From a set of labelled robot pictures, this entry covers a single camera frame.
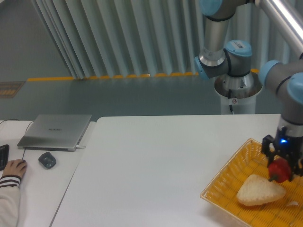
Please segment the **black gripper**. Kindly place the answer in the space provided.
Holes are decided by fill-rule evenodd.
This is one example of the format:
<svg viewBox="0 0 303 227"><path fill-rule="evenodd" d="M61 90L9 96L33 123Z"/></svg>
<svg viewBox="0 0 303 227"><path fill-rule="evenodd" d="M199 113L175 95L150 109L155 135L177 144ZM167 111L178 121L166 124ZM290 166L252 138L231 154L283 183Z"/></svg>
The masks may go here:
<svg viewBox="0 0 303 227"><path fill-rule="evenodd" d="M303 159L301 158L303 137L291 136L287 130L288 128L283 126L281 129L277 129L275 138L271 135L265 136L262 139L261 153L267 157L267 167L274 161L276 152L290 163L296 163L291 168L291 175L289 177L289 181L291 182L296 177L303 176ZM270 144L273 145L274 151L270 151Z"/></svg>

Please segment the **forearm in cream sleeve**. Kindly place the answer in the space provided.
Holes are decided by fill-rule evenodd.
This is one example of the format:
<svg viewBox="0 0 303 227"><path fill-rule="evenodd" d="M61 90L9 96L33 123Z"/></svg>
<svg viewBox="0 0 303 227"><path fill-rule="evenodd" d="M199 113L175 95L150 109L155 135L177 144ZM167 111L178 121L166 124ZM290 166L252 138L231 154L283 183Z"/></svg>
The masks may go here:
<svg viewBox="0 0 303 227"><path fill-rule="evenodd" d="M0 179L0 226L16 227L19 217L21 178L16 175Z"/></svg>

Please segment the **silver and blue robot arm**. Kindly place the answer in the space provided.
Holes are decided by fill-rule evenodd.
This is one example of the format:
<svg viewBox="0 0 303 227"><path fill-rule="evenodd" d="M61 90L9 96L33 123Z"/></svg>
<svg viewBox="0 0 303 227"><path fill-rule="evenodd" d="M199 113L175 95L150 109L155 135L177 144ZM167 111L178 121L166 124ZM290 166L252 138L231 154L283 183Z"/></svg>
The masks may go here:
<svg viewBox="0 0 303 227"><path fill-rule="evenodd" d="M229 20L245 4L245 0L199 2L206 17L204 47L194 59L200 77L242 79L249 75L249 46L238 40L224 43ZM261 84L283 104L276 135L265 136L261 150L267 157L269 179L282 183L303 174L303 19L286 0L255 0L253 4L275 23L298 57L288 64L269 61L258 74Z"/></svg>

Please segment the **person's hand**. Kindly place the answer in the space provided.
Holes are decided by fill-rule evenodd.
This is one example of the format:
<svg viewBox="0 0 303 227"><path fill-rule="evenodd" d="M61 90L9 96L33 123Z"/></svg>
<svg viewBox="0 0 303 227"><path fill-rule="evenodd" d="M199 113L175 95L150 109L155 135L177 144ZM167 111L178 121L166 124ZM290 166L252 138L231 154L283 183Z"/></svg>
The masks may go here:
<svg viewBox="0 0 303 227"><path fill-rule="evenodd" d="M23 175L27 170L27 163L23 164L22 159L11 160L7 163L3 170L2 178L4 177L15 177L22 180Z"/></svg>

